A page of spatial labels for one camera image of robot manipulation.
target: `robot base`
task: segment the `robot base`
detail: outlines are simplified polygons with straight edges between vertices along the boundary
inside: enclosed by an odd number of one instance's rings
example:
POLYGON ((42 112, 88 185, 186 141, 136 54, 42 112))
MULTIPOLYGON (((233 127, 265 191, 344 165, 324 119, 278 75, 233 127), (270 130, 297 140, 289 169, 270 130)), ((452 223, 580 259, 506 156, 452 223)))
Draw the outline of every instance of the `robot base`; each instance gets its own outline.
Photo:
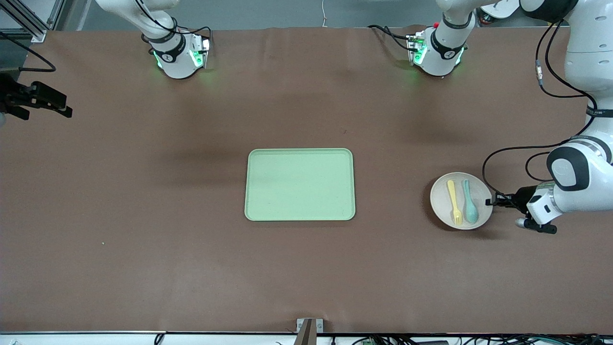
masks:
POLYGON ((443 59, 430 44, 434 30, 435 28, 430 27, 416 33, 414 36, 407 36, 407 47, 417 49, 417 52, 409 51, 409 62, 412 66, 415 65, 423 69, 424 72, 431 76, 442 77, 451 73, 460 63, 465 48, 462 48, 457 56, 447 60, 443 59))
POLYGON ((185 45, 174 62, 167 62, 164 55, 158 56, 154 53, 158 61, 158 67, 173 79, 191 77, 198 69, 207 67, 210 41, 195 34, 184 34, 184 36, 186 36, 188 44, 185 45))

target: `black cable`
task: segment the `black cable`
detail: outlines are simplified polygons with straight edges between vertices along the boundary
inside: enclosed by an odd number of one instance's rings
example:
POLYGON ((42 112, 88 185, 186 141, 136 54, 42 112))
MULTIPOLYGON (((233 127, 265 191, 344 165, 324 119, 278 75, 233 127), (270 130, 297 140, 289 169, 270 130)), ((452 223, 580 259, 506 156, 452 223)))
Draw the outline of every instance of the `black cable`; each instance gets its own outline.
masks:
POLYGON ((417 52, 417 49, 409 48, 409 47, 405 46, 404 44, 402 44, 400 41, 398 41, 399 39, 403 39, 405 41, 408 41, 407 37, 393 33, 387 26, 381 27, 379 25, 368 25, 368 28, 369 29, 381 30, 383 33, 385 33, 386 35, 390 36, 394 40, 394 42, 396 42, 396 44, 399 45, 402 49, 408 50, 409 52, 417 52))
POLYGON ((394 345, 394 343, 392 343, 392 341, 389 339, 388 336, 385 338, 383 338, 380 335, 374 335, 374 336, 378 338, 378 340, 380 341, 382 345, 394 345))
MULTIPOLYGON (((594 118, 592 117, 587 124, 585 124, 585 126, 577 133, 575 134, 576 136, 581 135, 594 121, 594 118)), ((562 140, 557 144, 551 144, 551 145, 532 145, 532 146, 515 146, 515 147, 505 147, 503 149, 500 150, 496 150, 492 153, 490 153, 489 156, 487 156, 487 158, 483 161, 483 165, 481 166, 481 175, 483 177, 483 182, 485 183, 486 186, 488 186, 491 190, 495 191, 496 193, 503 195, 513 206, 515 206, 516 209, 519 210, 519 207, 514 204, 511 201, 511 198, 506 196, 504 193, 502 193, 501 191, 497 190, 496 188, 494 188, 487 180, 487 178, 485 177, 485 167, 487 166, 487 162, 494 157, 495 155, 501 153, 501 152, 505 152, 505 151, 512 151, 512 150, 528 150, 528 149, 551 149, 553 147, 558 147, 562 144, 566 144, 567 142, 569 142, 570 139, 566 139, 566 140, 562 140)))
POLYGON ((373 334, 370 338, 375 342, 375 345, 387 345, 385 340, 377 334, 373 334))
POLYGON ((149 15, 149 13, 148 13, 148 12, 145 10, 145 8, 143 7, 143 5, 141 5, 141 1, 142 1, 142 0, 134 0, 134 2, 136 2, 136 4, 137 4, 137 5, 138 5, 138 7, 140 8, 140 10, 143 12, 143 14, 144 14, 145 16, 147 16, 147 18, 149 18, 151 21, 153 21, 153 23, 156 23, 156 25, 158 25, 160 28, 162 28, 162 29, 164 29, 164 30, 166 30, 166 31, 168 31, 168 32, 170 32, 170 33, 174 33, 174 34, 181 34, 181 35, 184 35, 184 34, 197 34, 198 32, 200 32, 200 31, 202 31, 202 30, 204 30, 204 29, 207 29, 207 30, 208 30, 208 35, 209 35, 209 37, 207 37, 207 36, 203 36, 203 37, 205 37, 205 38, 207 38, 207 39, 213 39, 213 30, 211 30, 211 28, 209 28, 208 26, 203 26, 203 27, 201 27, 201 28, 200 28, 200 29, 198 29, 198 30, 189 31, 187 28, 185 28, 185 27, 183 27, 183 26, 178 26, 178 25, 177 25, 177 28, 181 28, 181 29, 188 30, 188 31, 187 31, 187 32, 185 32, 185 33, 182 33, 182 32, 180 32, 180 31, 176 31, 174 28, 172 28, 172 29, 171 29, 171 28, 167 28, 167 27, 165 27, 165 26, 164 26, 164 25, 162 25, 162 24, 161 24, 159 21, 157 21, 155 18, 153 18, 151 15, 149 15))
MULTIPOLYGON (((571 89, 573 89, 573 90, 575 90, 575 91, 579 92, 579 93, 580 93, 582 96, 587 97, 587 98, 588 98, 588 99, 589 99, 589 100, 592 102, 592 106, 593 106, 593 108, 594 108, 594 109, 598 109, 598 104, 596 103, 596 100, 594 99, 594 97, 592 97, 590 94, 586 93, 585 91, 580 90, 580 89, 578 89, 578 88, 576 88, 576 87, 572 86, 570 83, 568 83, 567 81, 565 81, 564 79, 562 79, 560 76, 558 76, 558 74, 557 74, 557 73, 554 71, 554 69, 552 68, 552 66, 551 66, 551 64, 550 64, 550 62, 549 62, 549 52, 550 52, 550 50, 551 50, 551 45, 552 45, 552 43, 553 43, 553 41, 554 41, 554 38, 555 38, 555 35, 558 33, 558 30, 560 29, 560 26, 561 26, 561 25, 562 25, 562 21, 558 22, 557 27, 556 27, 556 28, 555 28, 555 30, 554 30, 554 33, 551 35, 551 38, 549 39, 549 43, 547 44, 547 48, 546 48, 546 50, 545 50, 545 65, 547 66, 547 69, 549 70, 549 72, 550 72, 550 73, 551 73, 551 74, 552 74, 552 75, 553 75, 553 76, 554 76, 554 77, 555 77, 555 78, 556 78, 556 79, 557 79, 559 82, 561 82, 562 84, 566 85, 567 87, 570 87, 571 89)), ((545 38, 545 35, 547 34, 547 32, 549 32, 549 30, 551 30, 551 28, 552 28, 552 27, 553 27, 553 24, 551 24, 551 25, 549 26, 549 28, 548 28, 548 29, 545 31, 545 34, 543 34, 543 36, 541 37, 541 40, 539 40, 539 44, 537 45, 537 48, 536 48, 536 49, 537 49, 537 51, 536 51, 536 57, 537 57, 537 60, 538 60, 538 53, 539 53, 540 45, 542 44, 542 42, 543 42, 543 40, 544 40, 544 38, 545 38)), ((590 120, 589 120, 589 121, 588 121, 588 122, 585 124, 585 126, 584 126, 584 127, 583 127, 583 128, 582 128, 582 129, 581 129, 581 130, 580 130, 580 131, 577 133, 577 134, 575 134, 575 136, 579 136, 579 135, 581 135, 581 134, 582 134, 582 133, 583 133, 583 132, 584 132, 584 131, 585 131, 585 130, 586 130, 586 129, 587 129, 587 128, 588 128, 588 127, 589 127, 589 126, 590 126, 590 125, 593 123, 593 122, 594 122, 594 117, 590 118, 590 120)), ((525 150, 525 149, 551 149, 551 148, 553 148, 553 147, 558 147, 558 146, 560 146, 560 145, 563 145, 563 144, 567 143, 568 141, 570 141, 570 139, 566 139, 566 140, 563 140, 563 141, 561 141, 561 142, 559 142, 559 143, 557 143, 557 144, 552 144, 552 145, 515 146, 515 147, 506 147, 506 148, 503 148, 503 149, 500 149, 500 150, 494 151, 493 153, 491 153, 491 154, 490 154, 490 155, 489 155, 489 156, 488 156, 488 157, 487 157, 487 158, 484 160, 483 165, 481 166, 481 175, 482 175, 482 177, 483 177, 483 182, 486 184, 486 186, 488 186, 490 189, 492 189, 493 191, 495 191, 497 194, 504 196, 504 197, 505 197, 505 198, 506 198, 506 199, 507 199, 507 200, 508 200, 508 201, 509 201, 509 202, 510 202, 510 203, 511 203, 511 204, 512 204, 512 205, 513 205, 513 206, 514 206, 516 209, 518 209, 518 210, 519 210, 519 207, 518 207, 516 204, 514 204, 514 203, 511 201, 511 198, 510 198, 510 197, 506 196, 504 193, 502 193, 502 192, 500 192, 499 190, 497 190, 496 188, 494 188, 494 187, 493 187, 493 186, 492 186, 492 185, 491 185, 491 184, 490 184, 490 183, 487 181, 487 178, 485 177, 485 167, 486 167, 486 165, 487 165, 487 162, 488 162, 488 161, 489 161, 489 160, 490 160, 490 159, 491 159, 493 156, 495 156, 496 154, 498 154, 498 153, 500 153, 500 152, 510 151, 510 150, 525 150)), ((528 166, 528 164, 529 164, 530 160, 531 160, 532 158, 534 158, 534 157, 537 157, 537 156, 538 156, 538 155, 533 156, 533 157, 530 157, 530 158, 528 159, 527 163, 526 163, 526 167, 528 166)), ((530 174, 530 172, 528 171, 528 169, 527 169, 527 168, 526 168, 526 172, 528 173, 528 175, 529 175, 531 178, 536 179, 534 176, 532 176, 532 175, 530 174)))
POLYGON ((17 44, 21 48, 24 48, 25 50, 27 50, 30 53, 34 54, 34 56, 36 56, 39 59, 41 59, 44 63, 46 63, 50 67, 50 68, 26 68, 26 67, 19 67, 18 70, 20 72, 55 72, 55 71, 57 71, 57 68, 55 68, 55 66, 51 62, 49 62, 49 60, 45 59, 41 54, 38 54, 37 52, 33 51, 29 47, 26 47, 21 42, 11 38, 9 35, 3 33, 2 31, 0 31, 0 36, 8 39, 9 41, 13 42, 14 44, 17 44))
POLYGON ((540 152, 540 153, 537 153, 536 155, 532 155, 532 156, 530 156, 530 158, 528 158, 528 160, 526 160, 526 165, 525 165, 524 169, 526 170, 526 174, 528 174, 528 176, 530 176, 530 178, 531 178, 531 179, 536 180, 536 181, 538 181, 538 182, 551 182, 551 181, 553 181, 552 179, 548 179, 548 180, 539 179, 539 178, 535 177, 535 176, 534 176, 532 173, 530 173, 530 162, 531 162, 531 161, 532 161, 534 158, 536 158, 536 157, 538 157, 538 156, 548 155, 548 154, 550 154, 550 153, 551 153, 551 151, 547 151, 547 152, 540 152))
MULTIPOLYGON (((554 24, 555 23, 551 23, 549 25, 549 27, 545 30, 545 32, 541 36, 541 39, 538 41, 538 44, 536 45, 535 61, 536 61, 536 65, 537 66, 540 66, 540 64, 541 64, 541 62, 539 60, 539 56, 540 56, 541 46, 543 44, 543 40, 545 39, 545 37, 547 36, 549 31, 551 31, 551 28, 554 27, 554 24)), ((585 97, 584 95, 572 95, 572 96, 554 95, 553 93, 550 93, 549 91, 545 90, 545 87, 543 86, 543 81, 542 80, 540 80, 540 82, 539 82, 539 87, 541 88, 541 91, 543 91, 545 93, 545 95, 551 96, 551 97, 555 97, 555 98, 579 98, 579 97, 585 97)))
POLYGON ((400 339, 397 335, 392 335, 390 338, 396 342, 396 345, 406 345, 406 342, 400 339))
POLYGON ((487 340, 488 342, 499 343, 499 345, 534 345, 537 341, 549 341, 552 344, 564 345, 604 345, 604 339, 608 336, 601 335, 579 335, 579 336, 554 336, 526 333, 522 335, 511 335, 508 337, 478 336, 469 339, 464 344, 468 345, 471 341, 476 343, 477 339, 487 340))
POLYGON ((156 335, 155 339, 153 340, 153 345, 160 345, 162 343, 162 340, 164 340, 165 335, 165 333, 160 333, 156 335))
POLYGON ((584 95, 585 97, 587 97, 591 102, 592 102, 592 106, 594 107, 594 109, 597 109, 598 106, 596 105, 596 100, 594 99, 594 97, 592 97, 590 94, 588 94, 587 92, 580 90, 574 86, 572 86, 569 82, 565 81, 564 79, 562 79, 560 76, 558 76, 558 74, 554 71, 554 69, 551 67, 551 64, 549 63, 549 51, 551 50, 551 45, 554 42, 554 38, 555 35, 558 33, 558 30, 560 30, 560 26, 562 25, 562 21, 558 22, 558 25, 556 26, 554 33, 551 35, 551 38, 549 39, 549 43, 547 44, 547 48, 545 49, 545 65, 547 66, 547 69, 549 70, 549 72, 562 84, 566 85, 567 87, 572 88, 573 90, 577 91, 578 93, 584 95))
POLYGON ((466 340, 465 343, 463 343, 462 345, 468 345, 471 341, 473 341, 476 337, 472 337, 469 340, 466 340))
POLYGON ((366 337, 366 338, 358 339, 355 342, 353 342, 353 344, 351 344, 351 345, 357 345, 358 343, 361 343, 362 341, 365 341, 365 340, 368 340, 368 339, 370 339, 370 338, 366 337))
POLYGON ((401 35, 398 35, 398 34, 393 33, 393 32, 392 32, 392 31, 389 29, 389 27, 388 27, 388 26, 385 26, 385 28, 383 28, 383 27, 381 27, 381 26, 379 26, 379 25, 368 25, 368 26, 367 26, 367 28, 369 28, 369 29, 379 29, 379 30, 383 31, 385 34, 390 35, 390 36, 392 36, 392 37, 396 37, 397 39, 403 39, 403 40, 405 40, 405 41, 408 41, 408 40, 409 40, 409 39, 408 39, 408 37, 406 37, 406 36, 401 36, 401 35))

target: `black band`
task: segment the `black band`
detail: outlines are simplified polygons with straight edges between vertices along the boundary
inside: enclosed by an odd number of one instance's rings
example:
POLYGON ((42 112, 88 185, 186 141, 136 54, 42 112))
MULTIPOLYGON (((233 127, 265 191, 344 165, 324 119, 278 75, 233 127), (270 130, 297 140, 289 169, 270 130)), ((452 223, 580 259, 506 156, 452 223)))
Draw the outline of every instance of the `black band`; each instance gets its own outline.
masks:
POLYGON ((172 18, 172 23, 173 23, 173 28, 172 30, 168 30, 168 35, 162 37, 162 38, 147 38, 147 40, 149 41, 149 43, 166 43, 168 41, 170 41, 173 37, 175 37, 175 33, 173 31, 177 31, 177 20, 173 17, 172 18))
POLYGON ((585 113, 591 117, 613 117, 613 109, 594 109, 587 107, 585 113))
POLYGON ((602 140, 593 137, 593 136, 573 136, 571 137, 571 140, 575 140, 575 139, 586 139, 589 141, 593 141, 595 143, 597 143, 598 145, 600 145, 603 150, 604 150, 604 154, 606 155, 605 159, 607 160, 607 162, 610 164, 611 163, 611 149, 609 148, 609 146, 602 140))
POLYGON ((445 18, 445 16, 443 15, 443 23, 445 23, 445 25, 446 25, 447 27, 452 28, 452 29, 456 29, 456 30, 459 30, 459 29, 466 29, 466 28, 468 27, 468 25, 470 24, 470 20, 471 20, 471 19, 473 19, 473 13, 472 13, 472 12, 470 12, 470 14, 469 14, 469 16, 468 16, 468 21, 467 21, 465 24, 462 24, 462 25, 456 25, 456 24, 449 23, 449 22, 447 21, 447 18, 445 18))
POLYGON ((587 189, 590 185, 590 166, 587 163, 587 158, 574 147, 563 146, 551 151, 549 156, 547 156, 547 169, 551 176, 554 177, 555 183, 564 192, 578 192, 579 190, 587 189), (571 163, 575 175, 575 185, 565 186, 559 183, 552 167, 556 160, 566 160, 571 163))
POLYGON ((441 54, 441 58, 443 60, 451 60, 455 58, 464 48, 464 44, 457 48, 449 48, 442 45, 440 42, 438 42, 438 39, 436 39, 436 30, 432 32, 432 35, 430 36, 430 42, 432 43, 432 48, 434 48, 434 50, 441 54))
POLYGON ((521 6, 526 16, 534 19, 557 23, 569 14, 577 5, 579 0, 545 0, 539 8, 528 12, 521 6))
POLYGON ((154 50, 155 54, 162 60, 164 60, 164 62, 167 63, 173 63, 177 60, 177 56, 179 56, 183 50, 185 49, 185 36, 184 35, 180 35, 181 36, 181 42, 179 42, 179 44, 174 47, 173 49, 167 51, 167 52, 162 52, 160 50, 154 50))

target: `metal bracket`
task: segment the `metal bracket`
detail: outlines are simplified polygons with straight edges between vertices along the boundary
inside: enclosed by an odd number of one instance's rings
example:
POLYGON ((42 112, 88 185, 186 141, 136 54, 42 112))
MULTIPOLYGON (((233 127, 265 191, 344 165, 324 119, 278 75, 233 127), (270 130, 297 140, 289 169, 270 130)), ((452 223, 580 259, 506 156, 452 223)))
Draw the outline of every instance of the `metal bracket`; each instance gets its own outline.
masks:
POLYGON ((324 332, 324 319, 312 319, 312 318, 296 319, 296 332, 300 332, 300 329, 302 328, 302 325, 304 324, 305 320, 315 321, 315 329, 317 333, 324 332))
POLYGON ((208 62, 208 52, 209 50, 211 50, 211 41, 209 39, 203 39, 202 40, 202 55, 203 55, 203 60, 204 60, 204 64, 202 65, 202 68, 206 69, 207 68, 207 62, 208 62))
POLYGON ((0 0, 3 9, 13 20, 32 35, 32 43, 43 43, 50 27, 20 0, 0 0))
POLYGON ((294 345, 317 345, 318 330, 324 330, 323 319, 297 319, 296 325, 299 332, 294 345))
POLYGON ((421 61, 421 56, 423 54, 422 50, 425 49, 424 44, 424 32, 419 31, 413 35, 406 35, 406 47, 409 49, 417 49, 419 52, 413 52, 409 50, 409 64, 414 66, 416 61, 421 61))

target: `green led light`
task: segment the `green led light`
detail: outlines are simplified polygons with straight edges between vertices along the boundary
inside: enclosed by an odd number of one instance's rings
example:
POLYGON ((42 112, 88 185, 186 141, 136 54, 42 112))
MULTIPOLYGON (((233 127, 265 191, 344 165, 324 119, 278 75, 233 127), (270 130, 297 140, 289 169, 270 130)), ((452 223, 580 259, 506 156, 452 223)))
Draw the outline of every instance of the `green led light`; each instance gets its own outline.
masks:
POLYGON ((199 52, 192 52, 191 50, 189 51, 192 57, 192 60, 194 60, 194 65, 196 67, 202 67, 203 62, 202 62, 202 54, 200 54, 199 52))
POLYGON ((413 59, 413 62, 415 62, 416 64, 421 64, 427 52, 428 47, 425 44, 422 44, 419 50, 415 53, 415 58, 413 59))
POLYGON ((161 68, 161 69, 164 69, 164 68, 162 67, 162 63, 161 63, 161 62, 159 62, 158 54, 156 54, 156 52, 155 52, 155 51, 153 52, 153 56, 155 56, 155 60, 158 62, 158 67, 159 67, 159 68, 161 68))
POLYGON ((460 50, 460 53, 458 54, 458 59, 455 61, 455 64, 459 64, 460 60, 462 59, 462 54, 464 53, 464 48, 462 48, 462 50, 460 50))

